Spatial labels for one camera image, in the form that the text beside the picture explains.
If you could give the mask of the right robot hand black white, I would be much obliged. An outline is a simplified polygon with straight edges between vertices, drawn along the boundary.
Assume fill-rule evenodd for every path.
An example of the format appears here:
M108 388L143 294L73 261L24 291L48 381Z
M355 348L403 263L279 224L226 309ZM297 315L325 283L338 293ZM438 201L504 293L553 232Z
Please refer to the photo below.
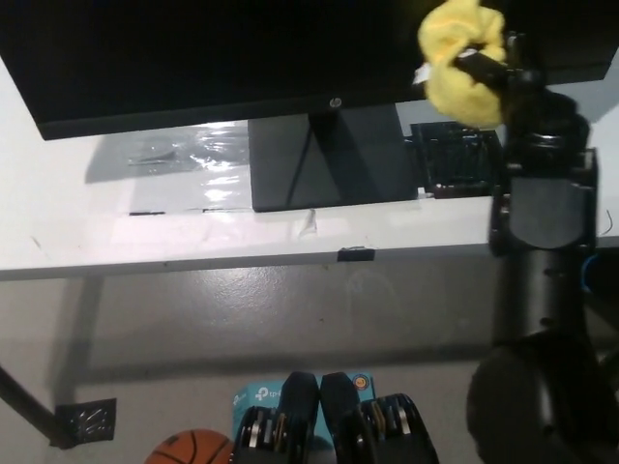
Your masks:
M510 126L521 108L543 92L546 78L538 66L537 52L524 33L508 31L504 38L505 64L475 49L464 52L454 64L499 98L502 121Z

